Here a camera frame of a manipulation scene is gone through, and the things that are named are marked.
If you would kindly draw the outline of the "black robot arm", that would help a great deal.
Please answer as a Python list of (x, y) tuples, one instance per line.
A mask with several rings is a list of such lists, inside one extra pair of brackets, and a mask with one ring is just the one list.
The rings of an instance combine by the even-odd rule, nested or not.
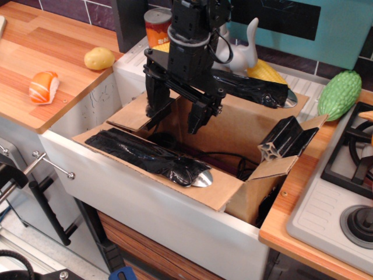
[(144, 65), (148, 105), (154, 117), (175, 91), (192, 102), (188, 133), (195, 134), (221, 111), (226, 93), (213, 78), (219, 28), (230, 20), (229, 1), (173, 1), (169, 52), (147, 49)]

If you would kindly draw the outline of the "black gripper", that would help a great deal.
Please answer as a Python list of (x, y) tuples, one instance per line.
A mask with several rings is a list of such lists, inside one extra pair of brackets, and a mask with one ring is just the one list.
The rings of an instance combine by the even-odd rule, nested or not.
[(188, 115), (188, 133), (196, 134), (211, 116), (221, 113), (221, 100), (226, 96), (212, 75), (212, 66), (218, 61), (219, 29), (209, 30), (202, 37), (187, 38), (170, 26), (168, 35), (169, 53), (152, 48), (145, 51), (146, 115), (153, 117), (165, 108), (173, 90), (194, 101)]

